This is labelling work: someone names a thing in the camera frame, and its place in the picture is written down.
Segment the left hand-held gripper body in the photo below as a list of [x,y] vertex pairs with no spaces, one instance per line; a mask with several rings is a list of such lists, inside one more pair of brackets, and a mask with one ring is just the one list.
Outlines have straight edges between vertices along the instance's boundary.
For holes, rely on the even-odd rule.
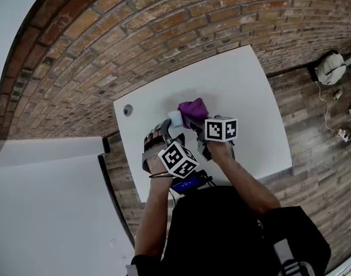
[[[147,136],[157,129],[161,129],[161,126],[155,127],[147,134]],[[142,168],[149,174],[151,173],[148,169],[146,159],[154,154],[158,154],[163,165],[166,167],[167,172],[173,174],[175,177],[186,178],[199,166],[199,162],[185,145],[182,146],[180,143],[176,142],[176,137],[172,138],[171,144],[164,143],[163,145],[152,148],[151,150],[144,146],[144,152],[142,153]]]

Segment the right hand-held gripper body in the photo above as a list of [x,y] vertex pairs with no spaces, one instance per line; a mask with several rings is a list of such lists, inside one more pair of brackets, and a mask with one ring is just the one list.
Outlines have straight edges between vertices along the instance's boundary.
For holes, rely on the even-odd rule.
[[206,159],[211,160],[211,154],[207,148],[208,141],[229,143],[231,156],[234,154],[234,140],[238,137],[238,119],[229,117],[214,117],[204,120],[204,136],[197,137],[198,151]]

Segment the purple wiping cloth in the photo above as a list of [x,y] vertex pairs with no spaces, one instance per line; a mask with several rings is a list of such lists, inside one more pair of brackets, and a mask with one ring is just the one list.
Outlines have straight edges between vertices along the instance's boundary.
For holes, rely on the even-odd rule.
[[187,118],[191,118],[196,122],[202,122],[208,118],[209,112],[202,98],[197,98],[192,102],[182,102],[178,105],[178,110],[181,113],[183,127],[189,129],[186,124]]

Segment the person's left forearm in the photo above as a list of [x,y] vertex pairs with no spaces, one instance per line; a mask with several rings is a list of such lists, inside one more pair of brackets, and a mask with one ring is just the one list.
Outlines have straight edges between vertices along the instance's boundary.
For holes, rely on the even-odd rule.
[[166,242],[170,177],[150,180],[150,191],[135,239],[135,255],[160,259]]

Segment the person's right forearm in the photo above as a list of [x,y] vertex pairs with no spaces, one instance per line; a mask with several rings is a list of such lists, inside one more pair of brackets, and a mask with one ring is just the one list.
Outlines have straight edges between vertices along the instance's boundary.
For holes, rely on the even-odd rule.
[[207,147],[212,160],[220,167],[241,199],[257,215],[262,216],[281,207],[276,196],[232,157],[225,143],[209,141]]

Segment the person's left hand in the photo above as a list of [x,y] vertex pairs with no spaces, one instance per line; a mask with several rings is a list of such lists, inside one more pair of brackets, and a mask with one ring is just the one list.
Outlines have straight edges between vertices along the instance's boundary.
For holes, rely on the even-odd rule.
[[[144,140],[144,146],[148,150],[151,150],[152,148],[163,145],[164,143],[165,143],[165,141],[162,137],[161,129],[157,129],[157,130],[153,131],[153,133],[150,133]],[[163,165],[158,154],[154,154],[152,156],[149,156],[146,159],[146,162],[147,162],[148,169],[149,169],[151,175],[157,175],[157,174],[167,172],[167,169]]]

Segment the black device with blue screen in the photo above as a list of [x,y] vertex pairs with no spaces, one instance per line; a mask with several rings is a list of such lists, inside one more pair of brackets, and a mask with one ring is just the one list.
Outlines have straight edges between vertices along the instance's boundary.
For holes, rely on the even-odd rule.
[[174,178],[170,188],[179,195],[187,195],[205,185],[212,185],[212,180],[205,170],[193,171],[186,178]]

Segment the person's black shirt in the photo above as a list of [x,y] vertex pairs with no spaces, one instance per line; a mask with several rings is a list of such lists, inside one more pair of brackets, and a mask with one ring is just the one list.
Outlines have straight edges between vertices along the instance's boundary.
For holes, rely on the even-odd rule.
[[198,190],[172,212],[166,248],[159,257],[140,253],[138,276],[279,276],[274,245],[286,240],[294,260],[323,276],[331,249],[301,207],[256,215],[231,186]]

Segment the white backpack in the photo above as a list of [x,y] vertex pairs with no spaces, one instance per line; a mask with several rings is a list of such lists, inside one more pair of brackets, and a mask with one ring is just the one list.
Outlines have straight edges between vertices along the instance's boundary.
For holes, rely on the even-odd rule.
[[346,71],[346,64],[342,55],[337,51],[329,52],[315,67],[315,74],[323,85],[336,84]]

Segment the black metal frame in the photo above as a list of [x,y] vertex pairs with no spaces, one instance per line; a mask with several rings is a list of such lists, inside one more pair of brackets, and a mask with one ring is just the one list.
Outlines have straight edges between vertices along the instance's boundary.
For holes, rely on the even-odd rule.
[[110,180],[110,176],[109,176],[109,171],[106,167],[106,163],[105,163],[105,155],[106,154],[109,154],[110,153],[110,146],[109,146],[109,141],[108,141],[108,138],[107,137],[103,137],[102,138],[102,146],[103,146],[103,149],[104,149],[104,153],[103,154],[100,154],[98,155],[98,162],[99,162],[99,165],[100,165],[100,169],[101,169],[101,172],[102,172],[102,175],[103,175],[103,178],[104,178],[104,182],[105,182],[105,185],[106,185],[106,188],[107,188],[107,191],[109,193],[109,196],[111,198],[111,201],[112,201],[112,204],[113,204],[113,207],[119,217],[119,221],[121,223],[121,226],[123,227],[124,229],[124,232],[126,233],[126,236],[127,238],[129,239],[132,247],[134,248],[135,247],[135,239],[130,231],[130,228],[126,222],[126,219],[123,215],[123,212],[121,210],[121,207],[120,207],[120,204],[118,202],[118,199],[115,195],[115,191],[114,191],[114,188],[112,186],[112,183],[111,183],[111,180]]

